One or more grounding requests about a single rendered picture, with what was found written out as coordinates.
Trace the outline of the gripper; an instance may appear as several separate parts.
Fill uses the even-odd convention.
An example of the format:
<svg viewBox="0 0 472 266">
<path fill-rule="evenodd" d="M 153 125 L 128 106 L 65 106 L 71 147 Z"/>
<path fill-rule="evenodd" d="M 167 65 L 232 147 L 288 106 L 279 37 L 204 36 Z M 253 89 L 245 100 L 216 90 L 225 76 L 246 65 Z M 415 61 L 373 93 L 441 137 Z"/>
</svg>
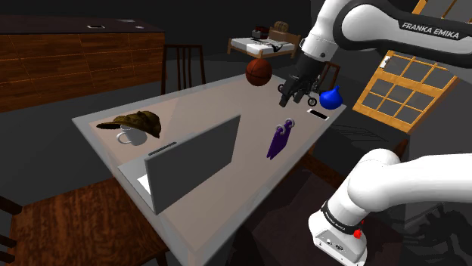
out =
<svg viewBox="0 0 472 266">
<path fill-rule="evenodd" d="M 297 64 L 295 66 L 295 76 L 297 77 L 294 82 L 285 82 L 278 86 L 278 91 L 281 92 L 281 99 L 279 105 L 286 107 L 287 102 L 293 96 L 293 101 L 299 103 L 303 96 L 306 94 L 306 89 L 301 88 L 306 82 L 314 83 L 317 86 L 321 84 L 321 75 L 325 70 L 326 62 L 319 61 L 308 55 L 301 53 L 298 57 Z"/>
</svg>

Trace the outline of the small black wheeled toy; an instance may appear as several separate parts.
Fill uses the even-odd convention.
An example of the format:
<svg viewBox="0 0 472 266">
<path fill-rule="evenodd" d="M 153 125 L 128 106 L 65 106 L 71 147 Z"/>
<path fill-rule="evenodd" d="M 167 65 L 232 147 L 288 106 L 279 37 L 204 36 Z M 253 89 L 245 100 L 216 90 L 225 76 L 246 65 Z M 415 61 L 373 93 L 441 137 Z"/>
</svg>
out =
<svg viewBox="0 0 472 266">
<path fill-rule="evenodd" d="M 279 92 L 281 92 L 281 89 L 283 88 L 283 86 L 284 86 L 283 84 L 280 84 L 278 86 L 278 91 Z M 318 103 L 318 101 L 314 97 L 310 97 L 308 99 L 307 103 L 308 103 L 309 106 L 314 107 Z"/>
</svg>

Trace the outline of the white-edged black phone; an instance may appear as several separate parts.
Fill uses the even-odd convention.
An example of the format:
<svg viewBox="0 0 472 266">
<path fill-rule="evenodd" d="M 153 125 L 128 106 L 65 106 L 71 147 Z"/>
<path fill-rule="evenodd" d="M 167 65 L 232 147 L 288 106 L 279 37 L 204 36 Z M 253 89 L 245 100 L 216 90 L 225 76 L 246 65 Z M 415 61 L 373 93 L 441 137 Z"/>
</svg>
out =
<svg viewBox="0 0 472 266">
<path fill-rule="evenodd" d="M 323 113 L 320 113 L 318 112 L 317 110 L 314 110 L 314 109 L 308 109 L 307 110 L 308 113 L 318 117 L 319 119 L 323 119 L 324 121 L 327 121 L 329 119 L 329 117 Z"/>
</svg>

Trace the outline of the blue round vase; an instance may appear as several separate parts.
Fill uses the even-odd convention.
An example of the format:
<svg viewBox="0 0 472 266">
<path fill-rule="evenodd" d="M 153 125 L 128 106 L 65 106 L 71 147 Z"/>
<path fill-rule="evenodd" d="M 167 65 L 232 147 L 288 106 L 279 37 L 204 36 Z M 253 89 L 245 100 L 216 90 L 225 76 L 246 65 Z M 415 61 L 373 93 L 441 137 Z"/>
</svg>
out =
<svg viewBox="0 0 472 266">
<path fill-rule="evenodd" d="M 335 110 L 343 104 L 343 99 L 339 92 L 339 86 L 336 85 L 329 91 L 322 92 L 319 96 L 319 103 L 327 110 Z"/>
</svg>

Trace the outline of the brown basketball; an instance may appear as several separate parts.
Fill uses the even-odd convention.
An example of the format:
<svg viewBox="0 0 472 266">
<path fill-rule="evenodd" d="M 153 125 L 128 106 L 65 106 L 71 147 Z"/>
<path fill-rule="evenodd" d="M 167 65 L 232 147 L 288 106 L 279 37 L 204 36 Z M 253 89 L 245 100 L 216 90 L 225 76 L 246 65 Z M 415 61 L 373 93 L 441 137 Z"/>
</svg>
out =
<svg viewBox="0 0 472 266">
<path fill-rule="evenodd" d="M 251 85 L 263 86 L 272 77 L 272 66 L 267 60 L 256 58 L 247 64 L 245 75 Z"/>
</svg>

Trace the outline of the purple scissors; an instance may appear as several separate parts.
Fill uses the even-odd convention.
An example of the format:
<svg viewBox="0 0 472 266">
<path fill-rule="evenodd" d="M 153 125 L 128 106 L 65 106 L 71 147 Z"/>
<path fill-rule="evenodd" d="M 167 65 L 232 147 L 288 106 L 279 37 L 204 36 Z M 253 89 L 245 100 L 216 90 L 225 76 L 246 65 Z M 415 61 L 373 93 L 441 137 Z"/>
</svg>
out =
<svg viewBox="0 0 472 266">
<path fill-rule="evenodd" d="M 267 158 L 275 158 L 286 146 L 288 138 L 290 137 L 291 129 L 295 126 L 295 122 L 291 118 L 285 119 L 283 125 L 277 125 L 276 130 L 270 144 Z"/>
</svg>

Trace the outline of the wooden bed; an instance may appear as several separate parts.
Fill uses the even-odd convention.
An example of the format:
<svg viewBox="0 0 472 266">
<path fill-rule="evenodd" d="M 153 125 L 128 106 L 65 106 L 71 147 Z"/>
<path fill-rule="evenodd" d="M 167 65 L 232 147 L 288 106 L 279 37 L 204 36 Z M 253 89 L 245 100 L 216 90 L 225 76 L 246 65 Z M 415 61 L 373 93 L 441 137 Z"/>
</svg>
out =
<svg viewBox="0 0 472 266">
<path fill-rule="evenodd" d="M 284 21 L 276 21 L 269 28 L 257 26 L 251 37 L 229 39 L 227 54 L 235 50 L 262 59 L 284 54 L 294 58 L 302 37 L 289 33 L 288 30 L 289 26 Z"/>
</svg>

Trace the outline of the grey table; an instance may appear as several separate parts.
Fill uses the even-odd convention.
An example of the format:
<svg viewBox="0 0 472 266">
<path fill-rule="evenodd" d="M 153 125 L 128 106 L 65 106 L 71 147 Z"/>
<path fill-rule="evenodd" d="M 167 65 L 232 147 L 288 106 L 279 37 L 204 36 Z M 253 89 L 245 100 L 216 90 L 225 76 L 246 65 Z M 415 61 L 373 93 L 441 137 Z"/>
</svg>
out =
<svg viewBox="0 0 472 266">
<path fill-rule="evenodd" d="M 216 253 L 341 114 L 341 109 L 310 107 L 304 102 L 281 107 L 280 84 L 281 79 L 273 77 L 266 85 L 254 87 L 239 75 L 79 116 L 74 123 L 182 266 L 225 266 L 225 259 L 217 258 Z M 329 119 L 319 119 L 308 109 Z M 135 147 L 118 143 L 115 131 L 96 127 L 139 110 L 160 117 L 159 138 L 148 138 Z M 118 169 L 236 115 L 241 123 L 231 163 L 159 215 Z M 267 158 L 276 126 L 287 118 L 295 122 L 287 144 L 275 158 Z"/>
</svg>

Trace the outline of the wooden-framed window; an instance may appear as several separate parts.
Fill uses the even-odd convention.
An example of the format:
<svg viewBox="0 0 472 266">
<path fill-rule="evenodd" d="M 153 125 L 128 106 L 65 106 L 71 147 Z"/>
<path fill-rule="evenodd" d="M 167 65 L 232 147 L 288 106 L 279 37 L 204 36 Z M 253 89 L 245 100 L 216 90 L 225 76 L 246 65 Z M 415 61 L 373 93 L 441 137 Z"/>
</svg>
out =
<svg viewBox="0 0 472 266">
<path fill-rule="evenodd" d="M 411 134 L 459 81 L 437 62 L 388 51 L 353 109 Z"/>
</svg>

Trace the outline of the dark slatted wooden chair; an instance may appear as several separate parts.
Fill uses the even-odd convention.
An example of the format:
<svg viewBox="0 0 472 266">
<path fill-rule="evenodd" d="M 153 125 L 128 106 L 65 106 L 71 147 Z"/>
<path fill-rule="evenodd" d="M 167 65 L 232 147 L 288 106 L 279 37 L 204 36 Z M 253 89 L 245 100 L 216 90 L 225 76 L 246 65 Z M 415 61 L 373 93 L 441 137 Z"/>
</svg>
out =
<svg viewBox="0 0 472 266">
<path fill-rule="evenodd" d="M 202 45 L 184 45 L 184 44 L 164 44 L 163 45 L 163 59 L 162 59 L 162 71 L 161 71 L 161 87 L 160 94 L 166 93 L 166 80 L 167 80 L 167 51 L 169 49 L 175 49 L 176 52 L 176 67 L 177 67 L 177 90 L 191 88 L 191 51 L 193 49 L 198 50 L 200 60 L 200 77 L 201 83 L 204 85 L 207 83 L 206 73 L 204 68 L 203 59 L 203 46 Z"/>
</svg>

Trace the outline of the grey laptop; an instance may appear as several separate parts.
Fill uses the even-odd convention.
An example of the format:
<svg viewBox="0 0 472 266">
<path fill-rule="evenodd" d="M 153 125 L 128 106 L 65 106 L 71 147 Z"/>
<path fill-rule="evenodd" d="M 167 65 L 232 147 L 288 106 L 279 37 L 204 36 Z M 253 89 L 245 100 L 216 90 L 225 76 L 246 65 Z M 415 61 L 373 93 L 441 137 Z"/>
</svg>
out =
<svg viewBox="0 0 472 266">
<path fill-rule="evenodd" d="M 158 215 L 232 161 L 240 120 L 233 116 L 118 169 Z"/>
</svg>

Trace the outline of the olive cap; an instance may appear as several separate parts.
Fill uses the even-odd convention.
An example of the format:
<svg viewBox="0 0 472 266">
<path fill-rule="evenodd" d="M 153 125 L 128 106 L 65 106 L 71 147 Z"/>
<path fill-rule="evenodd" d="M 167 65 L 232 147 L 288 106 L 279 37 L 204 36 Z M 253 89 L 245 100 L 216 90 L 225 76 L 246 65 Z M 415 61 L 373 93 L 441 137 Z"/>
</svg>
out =
<svg viewBox="0 0 472 266">
<path fill-rule="evenodd" d="M 112 122 L 96 125 L 100 129 L 118 129 L 122 125 L 144 131 L 155 138 L 160 137 L 162 125 L 160 117 L 150 111 L 138 111 L 124 116 L 117 116 Z"/>
</svg>

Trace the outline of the white mug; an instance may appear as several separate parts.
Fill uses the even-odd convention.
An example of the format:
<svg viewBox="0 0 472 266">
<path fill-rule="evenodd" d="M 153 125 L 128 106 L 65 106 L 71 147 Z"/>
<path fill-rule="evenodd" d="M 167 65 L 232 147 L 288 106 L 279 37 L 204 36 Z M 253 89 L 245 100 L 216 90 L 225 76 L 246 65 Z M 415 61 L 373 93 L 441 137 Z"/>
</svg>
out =
<svg viewBox="0 0 472 266">
<path fill-rule="evenodd" d="M 121 144 L 131 144 L 133 146 L 139 146 L 146 142 L 148 139 L 147 134 L 139 129 L 121 125 L 121 132 L 116 136 L 116 139 Z"/>
</svg>

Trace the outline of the wooden kitchen counter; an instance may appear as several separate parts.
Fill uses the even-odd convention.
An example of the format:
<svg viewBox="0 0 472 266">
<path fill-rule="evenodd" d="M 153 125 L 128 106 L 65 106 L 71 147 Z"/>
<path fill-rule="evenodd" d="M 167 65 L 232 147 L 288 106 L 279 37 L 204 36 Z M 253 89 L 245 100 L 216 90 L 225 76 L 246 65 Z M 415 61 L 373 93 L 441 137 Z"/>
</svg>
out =
<svg viewBox="0 0 472 266">
<path fill-rule="evenodd" d="M 157 82 L 164 42 L 140 20 L 0 15 L 0 113 Z"/>
</svg>

